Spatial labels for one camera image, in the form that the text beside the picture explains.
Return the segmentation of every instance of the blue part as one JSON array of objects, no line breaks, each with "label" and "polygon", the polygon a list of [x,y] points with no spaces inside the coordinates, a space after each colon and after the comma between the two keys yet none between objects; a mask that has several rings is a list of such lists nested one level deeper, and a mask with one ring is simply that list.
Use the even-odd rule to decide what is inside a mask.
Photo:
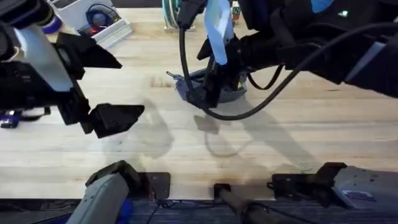
[{"label": "blue part", "polygon": [[42,30],[45,34],[53,34],[57,32],[59,29],[61,29],[61,27],[62,27],[62,21],[57,16],[54,16],[54,19],[51,21],[51,23],[43,27]]},{"label": "blue part", "polygon": [[132,200],[126,199],[123,202],[122,207],[120,208],[118,219],[116,220],[116,223],[117,224],[128,224],[129,220],[132,217],[132,212],[133,212]]},{"label": "blue part", "polygon": [[327,9],[333,3],[333,0],[311,0],[311,3],[312,11],[319,13]]}]

